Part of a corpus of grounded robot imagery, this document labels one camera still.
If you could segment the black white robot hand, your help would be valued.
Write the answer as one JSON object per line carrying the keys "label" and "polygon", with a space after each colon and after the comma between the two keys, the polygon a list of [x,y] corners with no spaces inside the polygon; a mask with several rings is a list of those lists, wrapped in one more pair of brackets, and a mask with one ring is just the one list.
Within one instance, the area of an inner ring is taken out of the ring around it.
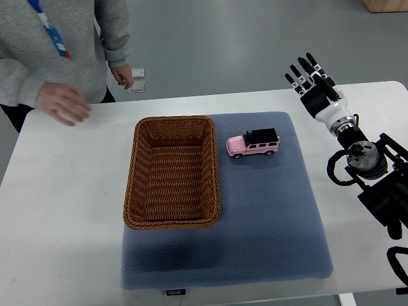
{"label": "black white robot hand", "polygon": [[354,127],[354,115],[347,109],[347,99],[343,92],[330,76],[322,76],[323,69],[310,52],[306,53],[306,58],[299,57],[298,63],[312,82],[293,64],[290,69],[302,86],[289,73],[284,76],[301,96],[300,101],[310,116],[324,123],[328,131],[343,131]]}

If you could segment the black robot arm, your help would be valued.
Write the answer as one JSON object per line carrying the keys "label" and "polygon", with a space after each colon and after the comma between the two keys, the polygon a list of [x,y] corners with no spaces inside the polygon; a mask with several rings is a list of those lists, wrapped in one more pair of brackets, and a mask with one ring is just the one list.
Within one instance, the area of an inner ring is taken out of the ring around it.
{"label": "black robot arm", "polygon": [[357,184],[358,199],[394,240],[407,226],[407,150],[387,134],[371,142],[359,127],[359,116],[347,109],[347,99],[312,54],[291,65],[287,81],[309,115],[325,124],[341,150],[328,160],[326,172],[338,186]]}

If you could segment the person's left hand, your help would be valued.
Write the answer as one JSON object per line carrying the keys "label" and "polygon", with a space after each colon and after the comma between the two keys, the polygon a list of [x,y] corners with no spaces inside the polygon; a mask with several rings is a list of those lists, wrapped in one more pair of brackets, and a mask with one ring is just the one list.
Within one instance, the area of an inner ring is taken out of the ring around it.
{"label": "person's left hand", "polygon": [[123,86],[125,90],[128,90],[133,86],[134,80],[130,64],[125,64],[117,68],[110,68],[110,71],[118,85]]}

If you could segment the person's right hand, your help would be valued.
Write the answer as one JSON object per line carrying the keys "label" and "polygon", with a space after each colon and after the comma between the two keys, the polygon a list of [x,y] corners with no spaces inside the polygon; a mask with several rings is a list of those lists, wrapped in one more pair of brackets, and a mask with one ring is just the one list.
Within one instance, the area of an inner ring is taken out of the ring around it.
{"label": "person's right hand", "polygon": [[45,82],[42,85],[35,108],[69,127],[88,119],[92,110],[80,89],[56,82]]}

